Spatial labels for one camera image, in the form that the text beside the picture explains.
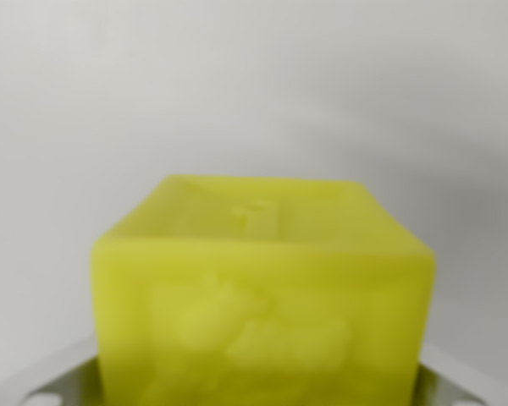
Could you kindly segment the gripper silver right finger with black tip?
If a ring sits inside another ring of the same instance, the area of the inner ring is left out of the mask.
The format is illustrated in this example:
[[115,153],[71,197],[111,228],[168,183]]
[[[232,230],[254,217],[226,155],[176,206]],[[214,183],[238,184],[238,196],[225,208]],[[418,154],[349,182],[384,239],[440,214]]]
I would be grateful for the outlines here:
[[433,345],[424,347],[412,396],[412,405],[486,405],[478,395],[459,383],[456,377],[443,371],[443,367],[451,366],[452,361],[453,359],[439,348]]

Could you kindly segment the gripper silver left finger with black tip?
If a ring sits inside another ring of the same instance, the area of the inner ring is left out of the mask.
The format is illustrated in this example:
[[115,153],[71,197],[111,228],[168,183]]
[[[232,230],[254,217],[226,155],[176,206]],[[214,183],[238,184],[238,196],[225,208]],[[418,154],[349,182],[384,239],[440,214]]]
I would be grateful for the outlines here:
[[67,363],[21,400],[22,405],[104,405],[94,338],[69,347]]

